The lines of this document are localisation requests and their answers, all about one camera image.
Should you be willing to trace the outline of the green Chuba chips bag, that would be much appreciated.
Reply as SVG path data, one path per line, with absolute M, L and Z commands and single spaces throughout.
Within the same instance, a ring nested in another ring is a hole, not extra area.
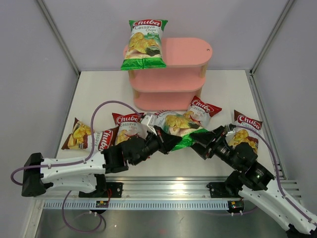
M 195 141 L 191 138 L 190 134 L 207 132 L 202 126 L 175 111 L 161 110 L 154 113 L 154 115 L 157 117 L 155 125 L 161 127 L 168 134 L 182 138 L 172 151 L 192 146 Z
M 162 56 L 162 35 L 167 20 L 130 20 L 131 35 L 121 70 L 166 68 Z

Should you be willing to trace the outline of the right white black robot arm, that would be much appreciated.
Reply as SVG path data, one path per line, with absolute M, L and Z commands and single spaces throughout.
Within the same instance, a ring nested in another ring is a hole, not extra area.
M 204 160 L 219 157 L 234 171 L 223 182 L 229 196 L 246 198 L 274 219 L 289 238 L 315 238 L 317 216 L 304 208 L 282 186 L 280 178 L 273 175 L 257 161 L 257 154 L 247 143 L 232 147 L 226 136 L 236 125 L 220 126 L 212 131 L 192 133 L 192 149 Z

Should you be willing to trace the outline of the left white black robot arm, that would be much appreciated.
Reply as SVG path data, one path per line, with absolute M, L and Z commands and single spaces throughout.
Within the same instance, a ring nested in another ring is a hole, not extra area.
M 86 157 L 66 159 L 44 158 L 33 153 L 24 165 L 23 197 L 37 197 L 51 190 L 72 190 L 102 197 L 106 194 L 106 174 L 129 169 L 159 151 L 168 154 L 181 140 L 180 136 L 154 127 L 146 138 L 132 136 L 128 140 Z

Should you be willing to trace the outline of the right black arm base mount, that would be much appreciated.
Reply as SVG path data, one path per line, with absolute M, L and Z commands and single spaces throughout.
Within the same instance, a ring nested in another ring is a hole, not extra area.
M 211 198 L 234 198 L 235 190 L 230 188 L 225 182 L 209 182 L 206 185 Z

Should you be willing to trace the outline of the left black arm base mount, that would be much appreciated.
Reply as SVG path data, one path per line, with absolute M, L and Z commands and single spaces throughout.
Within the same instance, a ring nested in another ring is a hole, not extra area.
M 90 193 L 79 192 L 80 198 L 121 198 L 123 183 L 106 182 L 97 184 L 96 190 Z

